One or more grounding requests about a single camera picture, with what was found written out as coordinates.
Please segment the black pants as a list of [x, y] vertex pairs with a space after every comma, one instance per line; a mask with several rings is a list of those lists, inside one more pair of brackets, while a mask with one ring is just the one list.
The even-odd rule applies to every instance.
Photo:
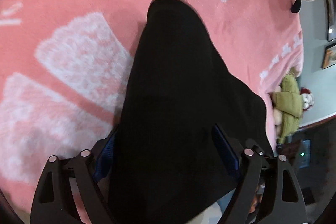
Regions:
[[154, 0], [127, 83], [113, 149], [113, 223], [186, 223], [230, 192], [216, 127], [272, 152], [266, 106], [233, 76], [198, 14]]

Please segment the green-clothed plush doll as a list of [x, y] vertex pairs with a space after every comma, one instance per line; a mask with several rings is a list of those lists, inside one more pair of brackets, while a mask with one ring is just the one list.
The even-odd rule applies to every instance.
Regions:
[[303, 99], [296, 78], [286, 75], [271, 98], [277, 143], [284, 144], [286, 137], [298, 130], [303, 113]]

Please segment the red-white small plush toy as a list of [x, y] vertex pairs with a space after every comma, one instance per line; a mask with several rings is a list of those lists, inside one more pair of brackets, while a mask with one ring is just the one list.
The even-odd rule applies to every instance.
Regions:
[[313, 93], [307, 88], [301, 88], [301, 95], [303, 100], [303, 110], [307, 111], [314, 106]]

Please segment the pink bow-print blanket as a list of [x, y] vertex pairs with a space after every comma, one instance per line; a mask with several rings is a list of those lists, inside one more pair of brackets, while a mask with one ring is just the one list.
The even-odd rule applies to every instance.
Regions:
[[[1, 190], [29, 221], [47, 159], [111, 131], [152, 0], [1, 0]], [[303, 68], [293, 0], [185, 0], [229, 71], [267, 105]]]

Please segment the framed wall picture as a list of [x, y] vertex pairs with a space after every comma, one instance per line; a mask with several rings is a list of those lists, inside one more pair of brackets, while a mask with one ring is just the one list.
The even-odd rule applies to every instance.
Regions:
[[322, 62], [322, 69], [326, 69], [335, 64], [336, 64], [336, 43], [333, 43], [325, 48], [325, 53]]

